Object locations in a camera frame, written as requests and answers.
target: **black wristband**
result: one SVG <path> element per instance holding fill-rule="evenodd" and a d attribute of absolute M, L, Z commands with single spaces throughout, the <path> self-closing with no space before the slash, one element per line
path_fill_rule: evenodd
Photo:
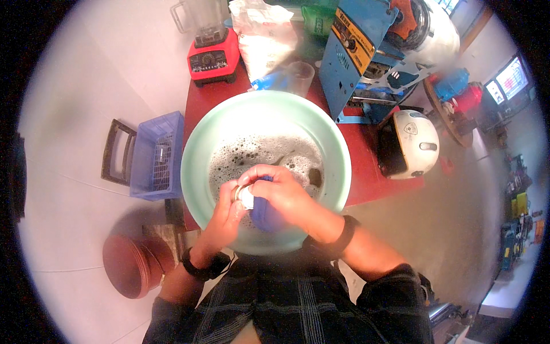
<path fill-rule="evenodd" d="M 191 251 L 191 248 L 185 250 L 185 252 L 183 253 L 183 257 L 181 258 L 181 263 L 183 264 L 183 267 L 187 270 L 189 275 L 195 277 L 201 282 L 215 279 L 222 273 L 223 268 L 231 262 L 231 259 L 228 255 L 222 252 L 218 252 L 212 259 L 212 263 L 209 267 L 205 269 L 198 269 L 194 267 L 191 263 L 189 251 Z"/>
<path fill-rule="evenodd" d="M 315 241 L 312 237 L 307 236 L 302 244 L 302 249 L 310 252 L 313 256 L 323 258 L 324 260 L 337 260 L 342 256 L 345 248 L 351 242 L 353 234 L 355 233 L 355 227 L 358 225 L 359 221 L 357 221 L 354 217 L 344 215 L 344 229 L 335 242 L 323 244 Z"/>

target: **mint green basin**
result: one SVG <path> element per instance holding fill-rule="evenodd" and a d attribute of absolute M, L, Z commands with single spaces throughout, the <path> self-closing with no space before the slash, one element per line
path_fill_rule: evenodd
<path fill-rule="evenodd" d="M 210 190 L 210 159 L 227 132 L 243 134 L 239 123 L 289 122 L 301 127 L 315 141 L 324 165 L 324 183 L 319 202 L 340 212 L 348 198 L 351 161 L 342 133 L 321 108 L 302 97 L 280 91 L 254 91 L 234 96 L 207 113 L 195 127 L 181 160 L 181 189 L 191 215 L 202 228 L 212 217 L 215 198 Z M 254 126 L 247 127 L 250 133 Z M 239 227 L 239 236 L 229 247 L 237 252 L 268 255 L 294 251 L 306 234 L 299 228 L 278 233 Z"/>

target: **red table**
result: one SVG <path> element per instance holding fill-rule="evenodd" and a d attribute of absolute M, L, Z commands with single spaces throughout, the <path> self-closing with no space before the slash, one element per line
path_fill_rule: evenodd
<path fill-rule="evenodd" d="M 208 111 L 222 101 L 246 92 L 249 88 L 250 82 L 241 64 L 237 65 L 237 79 L 234 84 L 221 82 L 207 84 L 202 88 L 198 88 L 195 86 L 195 83 L 191 82 L 185 108 L 184 147 L 189 135 L 191 135 L 193 129 Z M 327 100 L 325 99 L 317 74 L 311 83 L 306 98 L 323 109 L 327 114 L 329 113 Z M 344 114 L 352 115 L 354 111 L 356 110 L 346 108 L 344 109 Z M 373 201 L 424 186 L 423 177 L 395 181 L 382 176 L 378 169 L 376 158 L 376 125 L 338 124 L 338 128 L 340 128 L 342 135 L 344 135 L 351 157 L 351 188 L 346 206 Z M 191 213 L 185 207 L 185 203 L 184 221 L 188 231 L 199 228 L 195 220 L 193 220 Z"/>

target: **plastic bag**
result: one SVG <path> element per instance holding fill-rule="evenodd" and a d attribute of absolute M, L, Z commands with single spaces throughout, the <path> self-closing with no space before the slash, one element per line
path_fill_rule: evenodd
<path fill-rule="evenodd" d="M 263 0 L 233 0 L 229 9 L 251 82 L 269 74 L 296 49 L 298 37 L 290 23 L 294 13 Z"/>

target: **person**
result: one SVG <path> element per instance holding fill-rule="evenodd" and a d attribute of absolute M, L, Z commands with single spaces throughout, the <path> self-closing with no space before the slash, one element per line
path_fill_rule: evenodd
<path fill-rule="evenodd" d="M 273 182 L 257 180 L 262 176 Z M 238 253 L 197 305 L 204 278 L 196 271 L 206 271 L 236 239 L 246 210 L 240 201 L 231 203 L 230 194 L 250 183 L 252 195 L 267 199 L 308 237 L 292 253 Z M 403 256 L 353 218 L 317 203 L 284 167 L 256 165 L 224 183 L 210 222 L 186 256 L 187 269 L 179 264 L 164 278 L 143 343 L 433 343 L 419 277 Z M 336 258 L 366 281 L 356 304 L 331 265 Z"/>

